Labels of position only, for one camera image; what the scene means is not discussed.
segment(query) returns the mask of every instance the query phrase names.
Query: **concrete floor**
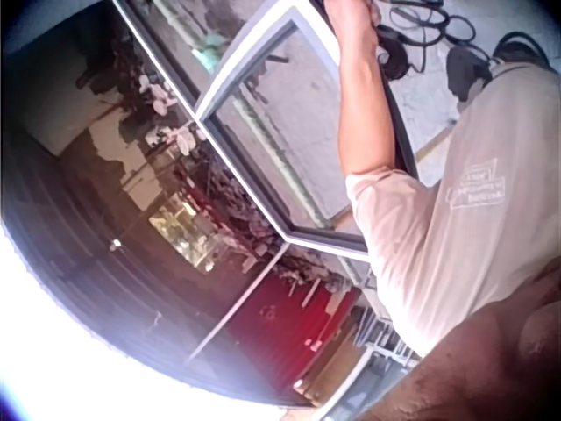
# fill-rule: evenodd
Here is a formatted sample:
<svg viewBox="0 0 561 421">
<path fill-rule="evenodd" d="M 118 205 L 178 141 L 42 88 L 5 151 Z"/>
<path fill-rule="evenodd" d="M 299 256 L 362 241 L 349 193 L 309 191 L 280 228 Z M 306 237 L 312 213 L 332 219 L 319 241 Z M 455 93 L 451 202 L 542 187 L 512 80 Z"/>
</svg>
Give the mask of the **concrete floor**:
<svg viewBox="0 0 561 421">
<path fill-rule="evenodd" d="M 388 20 L 388 6 L 381 4 L 382 16 Z M 554 68 L 561 71 L 561 32 L 553 19 L 539 4 L 530 0 L 446 0 L 450 14 L 464 16 L 473 23 L 477 37 L 473 43 L 490 54 L 507 32 L 523 31 L 542 46 Z M 466 34 L 462 24 L 451 26 L 451 33 Z M 440 133 L 451 120 L 459 117 L 457 99 L 447 87 L 445 60 L 449 46 L 440 43 L 428 51 L 424 74 L 409 73 L 391 83 L 395 99 L 408 129 L 414 152 Z M 419 50 L 411 51 L 411 60 L 420 59 Z M 442 177 L 448 152 L 447 142 L 435 149 L 419 164 L 421 180 L 433 185 Z"/>
</svg>

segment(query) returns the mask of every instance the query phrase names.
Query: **glass window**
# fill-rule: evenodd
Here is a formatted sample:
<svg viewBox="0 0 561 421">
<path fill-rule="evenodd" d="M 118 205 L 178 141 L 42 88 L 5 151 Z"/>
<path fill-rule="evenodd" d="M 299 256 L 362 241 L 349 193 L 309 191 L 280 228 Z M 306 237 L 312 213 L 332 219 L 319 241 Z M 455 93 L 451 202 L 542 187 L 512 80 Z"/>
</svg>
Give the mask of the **glass window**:
<svg viewBox="0 0 561 421">
<path fill-rule="evenodd" d="M 201 91 L 263 0 L 130 0 Z"/>
<path fill-rule="evenodd" d="M 176 193 L 150 217 L 150 223 L 189 263 L 210 272 L 228 248 L 219 227 L 188 198 Z"/>
<path fill-rule="evenodd" d="M 321 227 L 347 204 L 337 153 L 339 92 L 301 32 L 276 47 L 217 110 L 289 211 Z"/>
</svg>

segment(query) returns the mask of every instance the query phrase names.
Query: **storefront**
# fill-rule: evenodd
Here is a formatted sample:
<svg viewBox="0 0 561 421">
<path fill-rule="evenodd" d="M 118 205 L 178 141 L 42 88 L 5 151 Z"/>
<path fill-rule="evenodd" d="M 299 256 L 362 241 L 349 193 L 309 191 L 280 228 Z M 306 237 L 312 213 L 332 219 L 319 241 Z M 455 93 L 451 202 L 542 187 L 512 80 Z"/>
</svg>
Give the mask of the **storefront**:
<svg viewBox="0 0 561 421">
<path fill-rule="evenodd" d="M 45 58 L 33 45 L 12 58 L 14 86 L 52 77 L 56 95 L 41 108 L 19 94 L 5 223 L 62 305 L 133 358 L 226 396 L 310 405 L 294 384 L 375 284 L 338 169 L 325 17 L 299 0 L 113 4 L 125 31 L 105 79 L 76 65 L 55 83 L 50 61 L 26 79 Z M 74 63 L 56 32 L 36 42 Z M 415 175 L 397 112 L 394 125 Z"/>
</svg>

